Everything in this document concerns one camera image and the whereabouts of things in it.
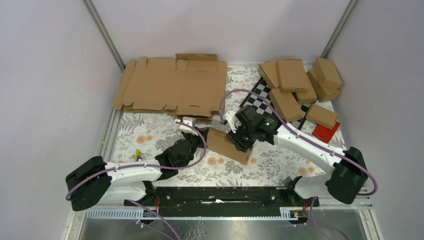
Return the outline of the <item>brown cardboard box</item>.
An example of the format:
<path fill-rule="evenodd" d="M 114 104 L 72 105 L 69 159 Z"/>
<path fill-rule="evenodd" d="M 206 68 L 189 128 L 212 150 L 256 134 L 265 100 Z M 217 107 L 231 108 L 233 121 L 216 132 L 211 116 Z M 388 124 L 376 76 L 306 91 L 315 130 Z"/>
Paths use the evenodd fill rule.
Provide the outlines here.
<path fill-rule="evenodd" d="M 252 154 L 251 149 L 247 152 L 237 150 L 236 145 L 227 137 L 227 134 L 215 128 L 209 128 L 206 143 L 209 150 L 244 165 L 248 164 Z"/>

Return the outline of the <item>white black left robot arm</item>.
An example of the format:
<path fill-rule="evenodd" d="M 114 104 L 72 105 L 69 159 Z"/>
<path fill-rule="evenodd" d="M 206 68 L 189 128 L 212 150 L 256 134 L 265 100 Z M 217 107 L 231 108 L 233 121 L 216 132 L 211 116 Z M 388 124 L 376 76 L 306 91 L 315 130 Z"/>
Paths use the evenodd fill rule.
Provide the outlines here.
<path fill-rule="evenodd" d="M 167 180 L 179 170 L 192 167 L 198 148 L 206 150 L 209 128 L 196 128 L 194 134 L 183 133 L 164 152 L 153 159 L 130 163 L 105 162 L 94 156 L 65 177 L 65 199 L 74 211 L 87 210 L 99 203 L 139 201 L 148 206 L 155 200 L 153 182 Z"/>

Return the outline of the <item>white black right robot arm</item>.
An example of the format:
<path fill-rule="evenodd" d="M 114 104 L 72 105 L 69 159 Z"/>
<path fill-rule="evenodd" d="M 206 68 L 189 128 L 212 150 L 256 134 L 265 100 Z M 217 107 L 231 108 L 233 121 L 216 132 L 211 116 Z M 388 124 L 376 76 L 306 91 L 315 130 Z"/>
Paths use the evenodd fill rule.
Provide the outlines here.
<path fill-rule="evenodd" d="M 312 197 L 333 197 L 343 204 L 352 204 L 368 179 L 363 155 L 355 147 L 344 150 L 331 146 L 275 115 L 264 117 L 250 105 L 228 111 L 223 120 L 230 126 L 227 136 L 238 151 L 247 152 L 257 141 L 267 142 L 310 160 L 324 171 L 324 175 L 300 176 L 286 183 L 286 198 L 293 206 Z"/>

